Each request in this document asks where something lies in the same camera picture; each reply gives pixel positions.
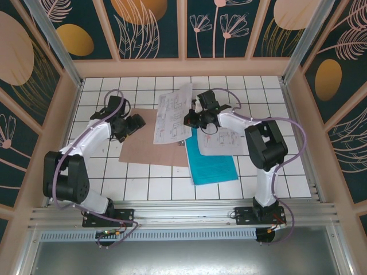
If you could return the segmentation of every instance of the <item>white tile grid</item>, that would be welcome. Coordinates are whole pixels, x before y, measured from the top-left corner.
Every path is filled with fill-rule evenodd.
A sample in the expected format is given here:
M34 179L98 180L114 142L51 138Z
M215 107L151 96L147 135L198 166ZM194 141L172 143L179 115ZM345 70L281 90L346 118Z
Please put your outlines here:
M69 138L76 138L85 129L89 117L103 105L108 89L123 90L132 107L156 108L159 95L171 93L190 81L193 83L193 96L209 88L229 88L240 98L243 107L239 112L243 115L288 116L277 77L88 78ZM221 104L236 104L235 98L223 91L216 91L216 96ZM286 126L281 131L285 135L290 158L298 151L294 134L292 128ZM116 201L252 198L257 171L249 159L245 138L242 140L244 155L233 157L239 179L228 183L194 186L188 168L121 163L118 157L122 145L117 141L106 141L96 149L88 161L88 175L93 190ZM300 160L279 172L278 195L282 198L310 197Z

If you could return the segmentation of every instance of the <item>metal vent grille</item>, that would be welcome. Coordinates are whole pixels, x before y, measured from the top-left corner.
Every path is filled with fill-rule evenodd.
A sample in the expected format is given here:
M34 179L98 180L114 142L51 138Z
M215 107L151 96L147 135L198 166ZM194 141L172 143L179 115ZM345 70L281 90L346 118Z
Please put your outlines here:
M126 241L192 241L204 239L256 239L256 229L139 230ZM94 242L96 231L45 231L41 242ZM119 240L125 234L111 235L101 241Z

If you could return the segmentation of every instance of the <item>dark teal wallpaper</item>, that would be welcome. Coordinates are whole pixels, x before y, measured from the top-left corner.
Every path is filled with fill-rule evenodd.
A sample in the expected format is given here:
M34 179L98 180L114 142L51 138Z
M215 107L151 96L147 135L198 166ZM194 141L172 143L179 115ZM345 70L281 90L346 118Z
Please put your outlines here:
M0 204L13 207L38 135L0 103Z
M8 223L7 219L0 218L0 243L1 243L2 237L4 236L7 223Z
M259 2L188 0L187 57L244 57Z
M353 202L367 199L367 97L329 131Z
M317 3L271 0L253 57L291 57Z
M10 0L0 2L0 33L0 88L43 125L60 75Z
M367 214L360 216L360 220L361 220L362 227L365 230L366 237L367 237Z
M305 76L324 122L367 80L367 2L352 0Z
M73 60L112 58L92 0L40 2Z
M178 58L176 0L103 0L121 59Z
M303 65L305 64L305 62L307 61L308 57L310 56L310 53L313 51L313 49L315 48L315 44L316 42L320 39L321 34L323 33L323 31L325 30L325 27L327 26L327 24L329 23L330 19L332 18L333 14L335 13L335 10L337 9L337 7L339 6L341 0L335 0L333 7L330 10L329 15L326 17L325 21L322 24L322 27L320 28L320 31L318 32L318 34L316 35L315 39L313 40L313 43L311 44L311 46L309 47L308 51L306 52L306 54L304 55L302 61L300 62L300 65L303 67Z

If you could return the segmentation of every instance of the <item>brown cardboard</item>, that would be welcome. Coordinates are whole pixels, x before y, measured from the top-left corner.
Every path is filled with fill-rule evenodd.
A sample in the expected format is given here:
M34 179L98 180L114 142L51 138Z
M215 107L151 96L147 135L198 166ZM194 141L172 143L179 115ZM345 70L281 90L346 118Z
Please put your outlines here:
M177 143L153 144L157 110L133 108L131 114L136 113L143 117L146 125L124 141L119 161L188 167L185 146L179 146Z

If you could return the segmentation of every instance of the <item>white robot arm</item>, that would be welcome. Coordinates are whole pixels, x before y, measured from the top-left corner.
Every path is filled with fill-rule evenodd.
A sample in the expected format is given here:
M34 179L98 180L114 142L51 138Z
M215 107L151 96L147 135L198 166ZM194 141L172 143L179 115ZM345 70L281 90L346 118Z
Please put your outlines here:
M53 178L58 173L56 184L56 197L59 201L70 201L82 206L84 209L114 217L114 204L111 199L89 189L89 179L86 163L92 153L106 139L116 137L120 142L145 125L139 115L128 116L125 114L126 100L121 104L122 98L111 96L108 106L91 116L86 129L66 147L59 152L48 152L44 159L44 185L43 192L46 197L52 197ZM56 171L57 164L65 157L60 171Z
M231 129L245 135L249 155L257 168L257 186L253 199L253 212L259 220L273 215L279 209L272 187L277 188L277 175L272 185L274 172L284 162L288 148L275 120L254 121L237 115L231 106L220 106L213 91L197 96L194 109L185 116L184 124L192 128L206 129L209 123L216 127Z

